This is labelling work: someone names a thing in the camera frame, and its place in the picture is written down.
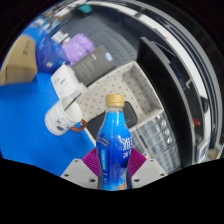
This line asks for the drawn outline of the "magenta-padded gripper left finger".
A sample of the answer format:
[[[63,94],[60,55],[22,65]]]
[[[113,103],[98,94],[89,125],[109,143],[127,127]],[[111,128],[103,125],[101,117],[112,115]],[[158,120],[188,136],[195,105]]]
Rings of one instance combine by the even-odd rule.
[[[100,175],[101,168],[97,150],[92,149],[81,159],[73,159],[61,177],[84,188],[98,189]]]

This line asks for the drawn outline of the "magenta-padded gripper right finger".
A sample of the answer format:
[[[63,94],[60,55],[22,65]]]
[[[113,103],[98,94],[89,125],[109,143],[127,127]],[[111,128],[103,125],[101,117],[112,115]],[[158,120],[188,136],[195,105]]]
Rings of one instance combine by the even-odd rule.
[[[135,149],[131,150],[128,161],[127,183],[129,189],[136,189],[167,175],[155,159],[147,159]]]

